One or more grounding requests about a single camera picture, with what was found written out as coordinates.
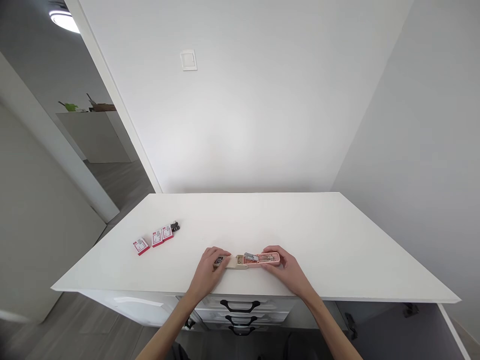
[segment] white wall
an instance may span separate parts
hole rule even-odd
[[[82,37],[55,25],[48,0],[0,3],[0,52],[52,118],[82,160],[86,157],[58,120],[67,110],[58,103],[88,109],[86,93],[112,103]]]
[[[412,1],[79,3],[174,193],[329,190]]]
[[[463,301],[480,341],[480,2],[417,0],[333,185]]]
[[[50,287],[105,224],[47,151],[0,104],[0,317],[41,322]]]
[[[16,115],[35,138],[47,149],[88,203],[108,223],[119,209],[97,179],[77,156],[52,119],[35,99],[0,52],[0,102]]]

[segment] person's left hand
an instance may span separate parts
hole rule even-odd
[[[219,256],[225,256],[218,267],[214,267],[214,262]],[[191,280],[190,287],[185,294],[198,304],[204,297],[212,292],[219,283],[222,274],[229,264],[229,256],[232,255],[219,247],[207,247],[201,256],[195,275]]]

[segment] tabletop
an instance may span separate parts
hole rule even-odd
[[[178,221],[138,256],[133,242]],[[324,300],[456,303],[460,299],[339,192],[150,194],[52,286],[58,291],[183,294],[205,248],[233,256],[280,245]],[[261,268],[227,269],[215,294],[291,296]]]

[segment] green object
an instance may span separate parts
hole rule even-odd
[[[67,111],[69,112],[75,112],[76,110],[75,109],[78,109],[78,106],[75,105],[75,104],[69,104],[69,103],[65,103],[65,109],[67,109]]]

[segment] pink case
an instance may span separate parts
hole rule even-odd
[[[270,264],[273,266],[279,266],[280,265],[280,255],[278,252],[266,252],[266,253],[261,253],[261,254],[256,254],[256,256],[259,257],[259,261],[253,261],[253,260],[247,260],[245,257],[243,258],[243,264],[247,265],[249,268],[259,268],[260,264]],[[265,260],[262,261],[262,257],[273,257],[273,260]]]

